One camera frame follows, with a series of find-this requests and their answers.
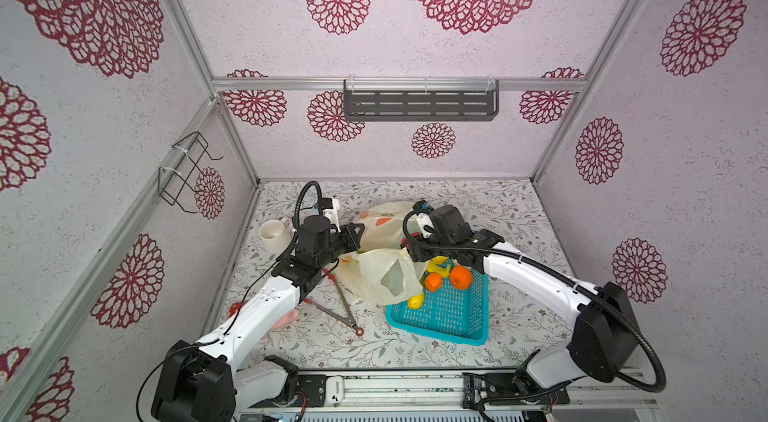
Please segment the yellow banana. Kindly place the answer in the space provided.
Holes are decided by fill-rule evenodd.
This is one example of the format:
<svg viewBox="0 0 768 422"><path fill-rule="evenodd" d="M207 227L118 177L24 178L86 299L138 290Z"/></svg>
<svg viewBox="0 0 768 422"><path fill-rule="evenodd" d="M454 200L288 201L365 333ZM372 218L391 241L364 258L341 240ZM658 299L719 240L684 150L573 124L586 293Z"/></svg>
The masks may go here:
<svg viewBox="0 0 768 422"><path fill-rule="evenodd" d="M426 271L430 274L438 274L442 278L448 278L452 270L451 259L444 256L432 258L426 266Z"/></svg>

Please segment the orange tangerine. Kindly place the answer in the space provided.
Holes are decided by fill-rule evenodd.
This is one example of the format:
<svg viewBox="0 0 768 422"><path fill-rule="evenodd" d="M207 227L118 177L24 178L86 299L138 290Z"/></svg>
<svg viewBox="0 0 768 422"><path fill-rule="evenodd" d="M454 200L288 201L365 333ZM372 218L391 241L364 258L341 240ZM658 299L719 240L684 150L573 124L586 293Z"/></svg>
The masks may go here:
<svg viewBox="0 0 768 422"><path fill-rule="evenodd" d="M457 265L452 268L449 280L455 289L464 291L471 287L474 281L474 276L471 269Z"/></svg>
<svg viewBox="0 0 768 422"><path fill-rule="evenodd" d="M443 285L444 278L439 273L427 273L427 276L423 280L424 288L434 293L439 290Z"/></svg>

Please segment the cream printed plastic bag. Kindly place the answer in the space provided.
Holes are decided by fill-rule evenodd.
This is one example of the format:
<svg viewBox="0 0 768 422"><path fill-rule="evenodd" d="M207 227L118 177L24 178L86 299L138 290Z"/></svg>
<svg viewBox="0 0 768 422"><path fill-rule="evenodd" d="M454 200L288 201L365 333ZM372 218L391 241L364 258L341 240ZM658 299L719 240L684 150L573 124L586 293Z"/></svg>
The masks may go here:
<svg viewBox="0 0 768 422"><path fill-rule="evenodd" d="M377 305L404 302L423 291L424 262L412 260L401 246L402 223L412 201L392 201L362 211L354 220L364 226L360 247L340 257L334 274L354 296Z"/></svg>

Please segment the yellow lemon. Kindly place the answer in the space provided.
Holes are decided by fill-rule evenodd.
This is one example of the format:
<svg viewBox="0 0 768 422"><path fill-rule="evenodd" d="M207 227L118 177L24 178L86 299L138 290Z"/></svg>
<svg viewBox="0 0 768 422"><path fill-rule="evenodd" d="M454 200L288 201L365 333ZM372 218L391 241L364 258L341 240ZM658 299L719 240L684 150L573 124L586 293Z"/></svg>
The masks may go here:
<svg viewBox="0 0 768 422"><path fill-rule="evenodd" d="M420 293L408 299L407 307L411 310L418 310L423 306L424 301L425 301L425 294Z"/></svg>

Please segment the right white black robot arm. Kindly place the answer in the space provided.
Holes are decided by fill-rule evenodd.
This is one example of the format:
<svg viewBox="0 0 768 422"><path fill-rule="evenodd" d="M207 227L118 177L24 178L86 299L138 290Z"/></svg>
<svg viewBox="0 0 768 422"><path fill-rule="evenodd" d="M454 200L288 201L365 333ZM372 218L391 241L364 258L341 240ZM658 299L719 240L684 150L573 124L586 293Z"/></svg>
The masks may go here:
<svg viewBox="0 0 768 422"><path fill-rule="evenodd" d="M506 282L543 304L571 327L571 337L529 355L499 392L486 376L473 375L466 406L489 420L492 405L551 402L574 382L620 380L660 393L667 385L662 361L642 334L625 290L613 282L581 281L545 265L488 229L474 230L458 208L413 206L404 222L405 248L417 261L446 256L458 266Z"/></svg>

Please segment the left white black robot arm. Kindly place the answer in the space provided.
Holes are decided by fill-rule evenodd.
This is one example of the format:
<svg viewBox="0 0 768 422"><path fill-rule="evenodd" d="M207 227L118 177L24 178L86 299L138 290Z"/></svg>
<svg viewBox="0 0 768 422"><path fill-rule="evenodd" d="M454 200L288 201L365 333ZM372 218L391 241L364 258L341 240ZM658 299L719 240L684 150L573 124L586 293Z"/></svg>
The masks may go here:
<svg viewBox="0 0 768 422"><path fill-rule="evenodd" d="M296 204L293 233L274 266L247 291L237 312L196 342L178 341L152 371L157 387L149 409L156 421L231 421L261 402L287 405L299 396L297 367L267 356L249 369L243 363L261 339L296 309L331 272L331 264L361 247L364 226L340 224L340 203L326 197L318 182L307 182L304 197L316 191L315 211Z"/></svg>

